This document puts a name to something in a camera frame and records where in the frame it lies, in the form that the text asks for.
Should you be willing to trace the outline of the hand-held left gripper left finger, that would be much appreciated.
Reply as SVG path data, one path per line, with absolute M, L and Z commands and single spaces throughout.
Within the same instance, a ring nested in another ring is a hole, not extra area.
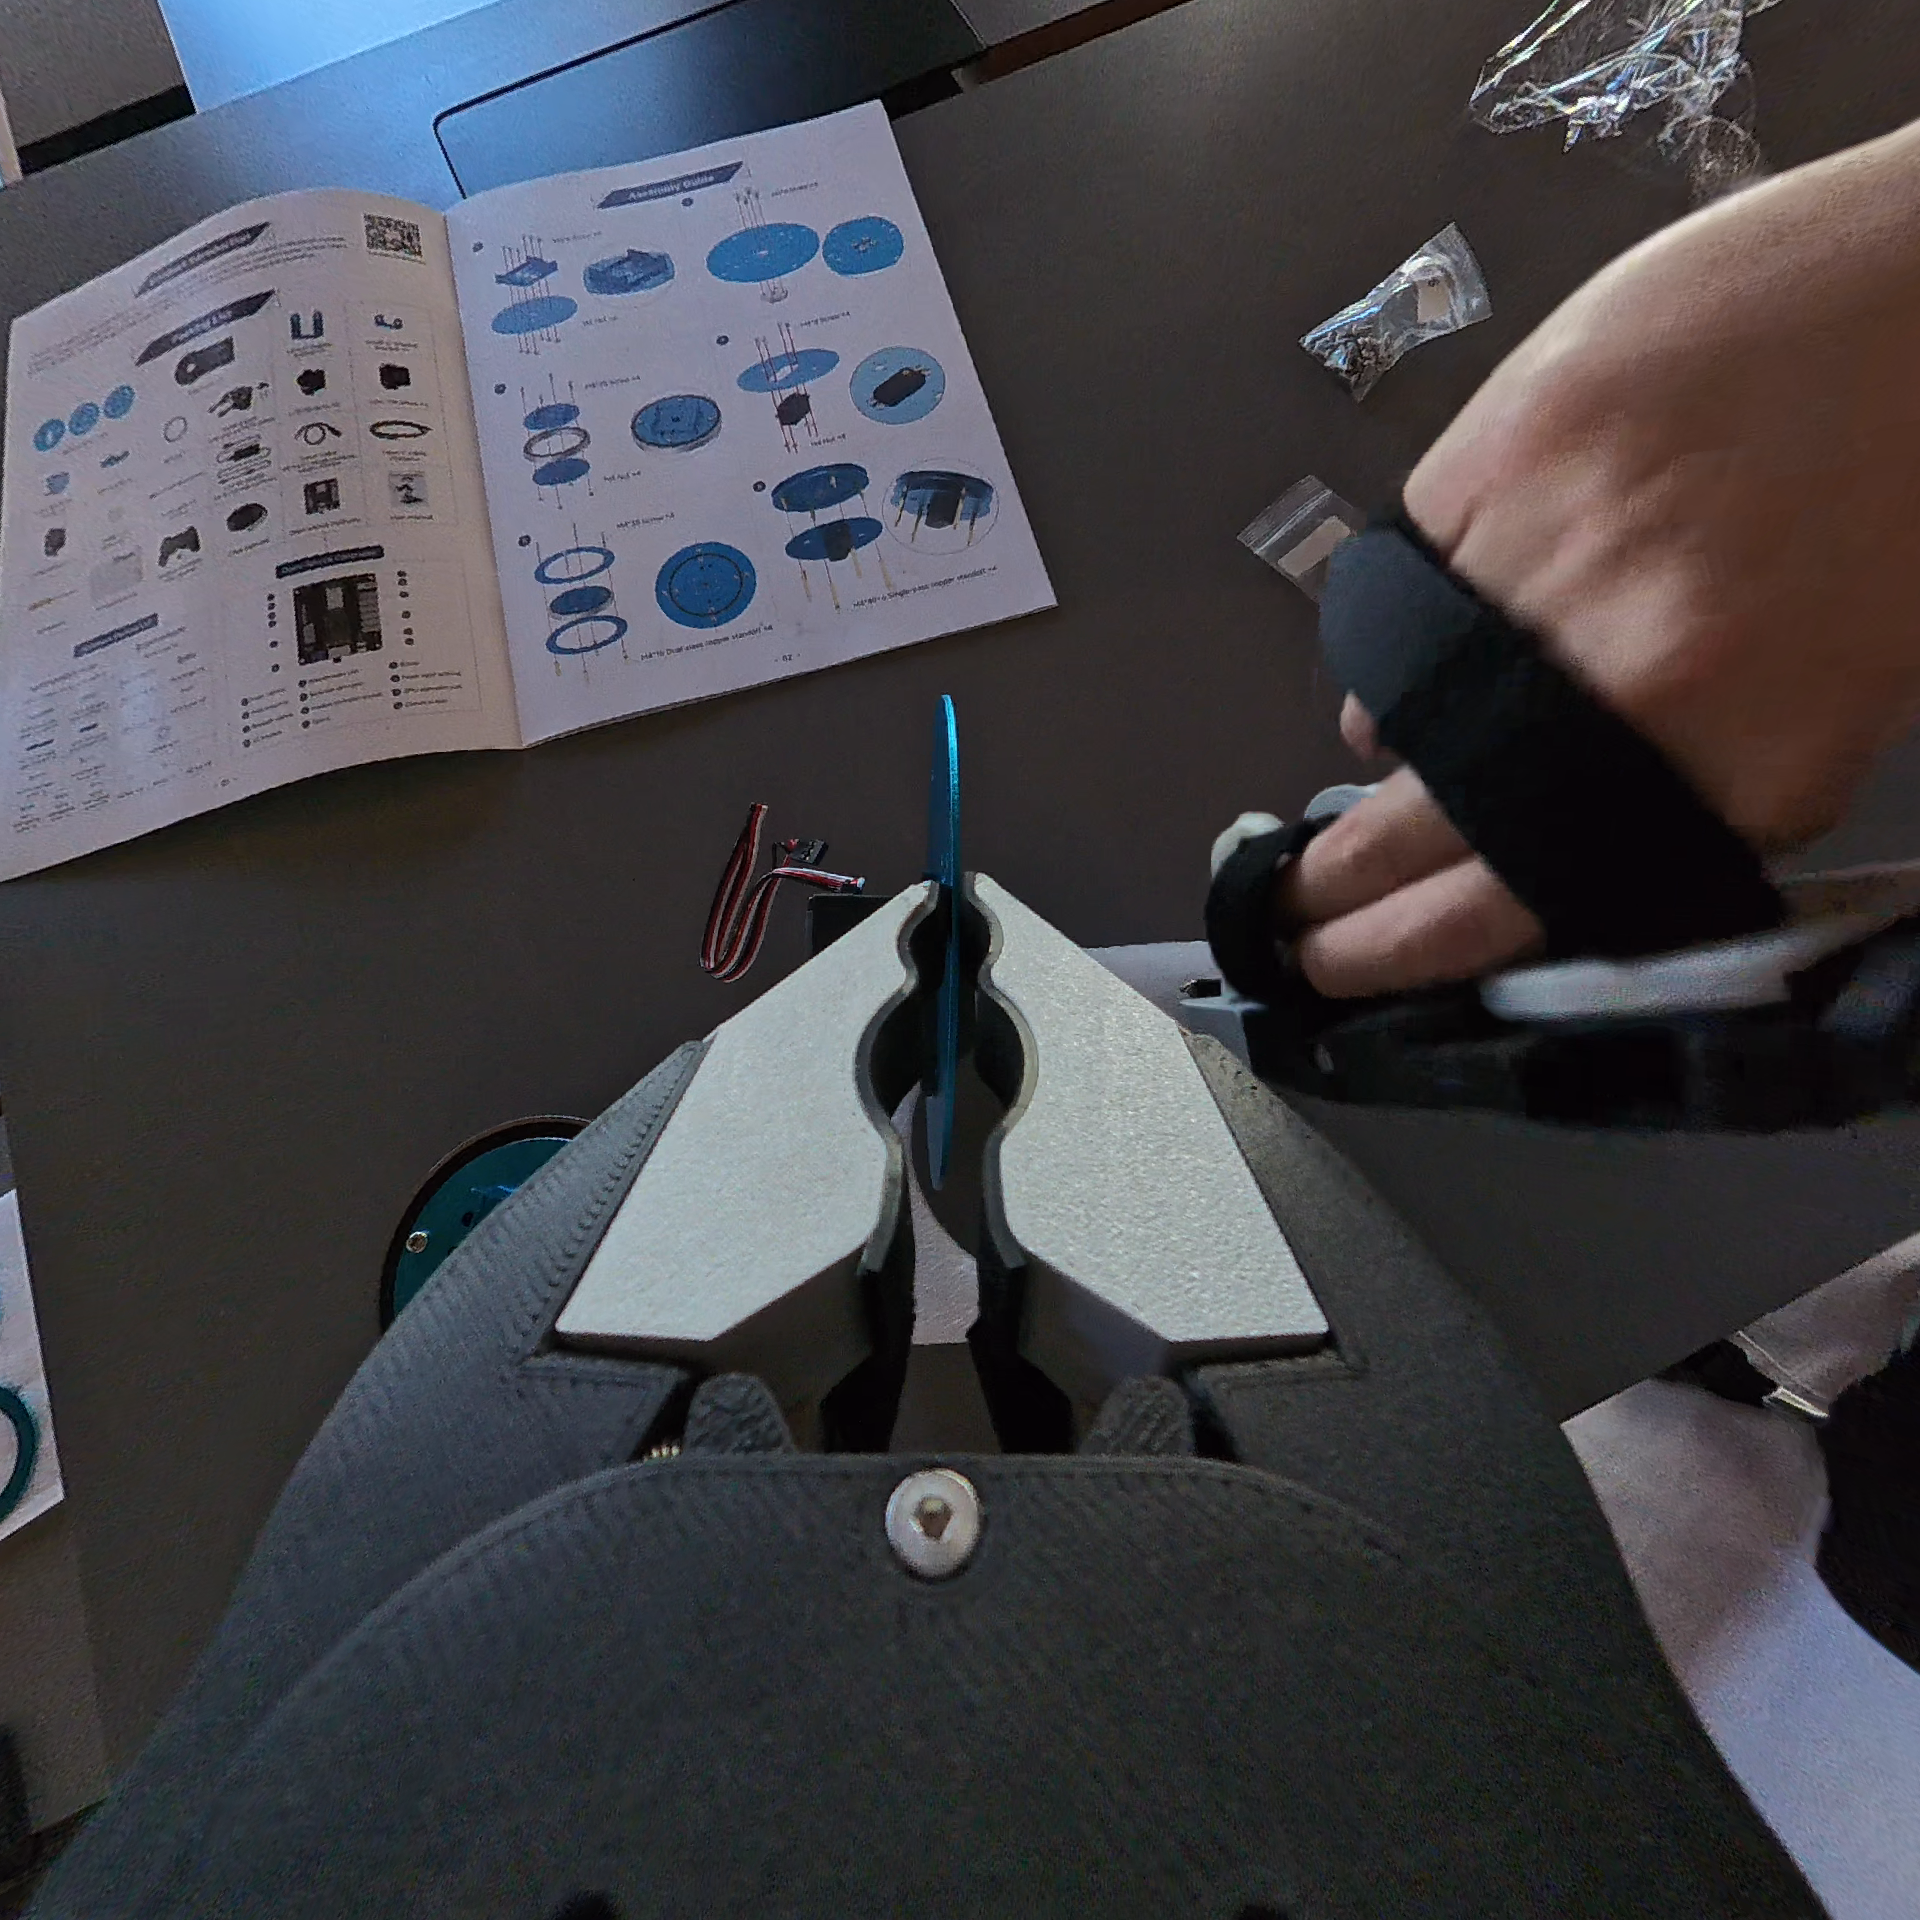
M 887 1448 L 914 1326 L 922 1072 L 905 888 L 718 1026 L 560 1313 L 560 1342 L 764 1381 L 828 1450 Z

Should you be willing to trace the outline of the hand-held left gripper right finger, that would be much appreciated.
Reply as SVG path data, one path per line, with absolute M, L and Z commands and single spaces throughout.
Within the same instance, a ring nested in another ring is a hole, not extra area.
M 966 1333 L 1005 1452 L 1069 1452 L 1117 1382 L 1319 1353 L 1330 1329 L 1183 1032 L 986 875 Z

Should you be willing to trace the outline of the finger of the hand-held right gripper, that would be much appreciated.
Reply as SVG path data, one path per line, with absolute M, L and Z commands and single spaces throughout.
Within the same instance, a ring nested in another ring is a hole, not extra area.
M 1236 995 L 1220 977 L 1193 977 L 1181 985 L 1181 1025 L 1190 1034 L 1215 1040 L 1250 1072 L 1261 1072 L 1269 1009 Z

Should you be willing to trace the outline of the blue metal disc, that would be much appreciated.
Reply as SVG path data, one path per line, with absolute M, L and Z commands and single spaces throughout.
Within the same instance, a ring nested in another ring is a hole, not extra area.
M 932 987 L 927 1064 L 921 1078 L 927 1184 L 941 1192 L 953 1156 L 956 1081 L 962 1051 L 962 781 L 957 770 L 957 726 L 953 697 L 938 697 L 932 713 L 927 773 L 927 862 L 925 877 L 936 888 L 934 953 L 927 971 Z

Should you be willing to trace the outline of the dark desk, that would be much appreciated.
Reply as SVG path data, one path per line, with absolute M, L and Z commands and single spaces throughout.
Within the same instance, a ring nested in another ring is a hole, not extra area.
M 695 961 L 752 801 L 888 893 L 927 721 L 966 857 L 1090 947 L 1198 932 L 1239 808 L 1344 778 L 1305 600 L 1239 528 L 1391 491 L 1500 356 L 1688 209 L 1647 136 L 1493 136 L 1537 5 L 1178 5 L 991 54 L 895 131 L 1055 610 L 527 753 L 310 778 L 4 888 L 4 1121 L 63 1500 L 4 1540 L 48 1827 L 178 1690 L 468 1137 L 590 1118 L 743 989 Z M 1444 226 L 1493 317 L 1362 398 L 1301 339 Z

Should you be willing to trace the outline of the person's right hand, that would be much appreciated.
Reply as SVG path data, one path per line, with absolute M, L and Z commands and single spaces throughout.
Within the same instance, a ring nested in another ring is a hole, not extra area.
M 1340 547 L 1319 633 L 1400 770 L 1280 883 L 1330 996 L 1785 921 L 1914 723 L 1918 131 L 1658 230 Z

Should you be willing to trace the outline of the small clear zip bag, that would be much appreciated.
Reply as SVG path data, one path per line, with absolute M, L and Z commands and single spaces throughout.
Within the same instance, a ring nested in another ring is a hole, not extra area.
M 1310 474 L 1260 510 L 1239 544 L 1319 604 L 1330 555 L 1362 526 L 1364 512 Z

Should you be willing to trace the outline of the white backing sheet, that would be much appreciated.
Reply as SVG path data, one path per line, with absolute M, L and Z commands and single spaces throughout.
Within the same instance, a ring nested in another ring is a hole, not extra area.
M 63 1500 L 16 1192 L 2 1194 L 2 1539 Z

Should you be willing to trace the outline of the clear bag of screws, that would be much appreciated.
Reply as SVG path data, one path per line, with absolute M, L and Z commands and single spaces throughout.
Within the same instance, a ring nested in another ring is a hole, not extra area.
M 1312 328 L 1301 348 L 1362 401 L 1414 346 L 1488 317 L 1493 299 L 1477 253 L 1448 224 L 1364 297 Z

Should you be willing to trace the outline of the open assembly manual booklet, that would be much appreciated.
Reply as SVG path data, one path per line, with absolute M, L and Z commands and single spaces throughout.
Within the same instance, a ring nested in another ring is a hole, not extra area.
M 1054 604 L 881 107 L 255 198 L 10 322 L 2 875 Z

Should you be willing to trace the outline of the crumpled clear plastic wrap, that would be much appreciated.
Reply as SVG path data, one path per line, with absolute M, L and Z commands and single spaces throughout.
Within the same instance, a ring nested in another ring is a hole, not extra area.
M 1686 173 L 1693 203 L 1766 173 L 1752 132 L 1743 25 L 1766 2 L 1553 2 L 1500 48 L 1471 90 L 1490 132 L 1559 129 L 1584 138 L 1653 132 Z

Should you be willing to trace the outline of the dark monitor stand base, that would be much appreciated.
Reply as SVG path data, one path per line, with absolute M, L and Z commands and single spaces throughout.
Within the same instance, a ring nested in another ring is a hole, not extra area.
M 462 194 L 698 149 L 863 106 L 948 98 L 984 54 L 948 2 L 735 2 L 436 118 Z

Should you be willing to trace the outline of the pale blue screen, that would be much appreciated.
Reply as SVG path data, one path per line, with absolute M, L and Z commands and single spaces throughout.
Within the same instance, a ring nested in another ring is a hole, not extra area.
M 162 2 L 183 80 L 200 109 L 319 74 L 359 54 L 393 54 L 433 80 L 490 90 L 710 12 L 710 2 Z

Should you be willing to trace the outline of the teal round base plate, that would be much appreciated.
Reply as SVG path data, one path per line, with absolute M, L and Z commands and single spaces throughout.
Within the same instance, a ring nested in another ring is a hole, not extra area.
M 439 1267 L 486 1214 L 517 1194 L 586 1121 L 535 1115 L 498 1124 L 454 1148 L 400 1216 L 377 1288 L 377 1324 L 393 1326 Z

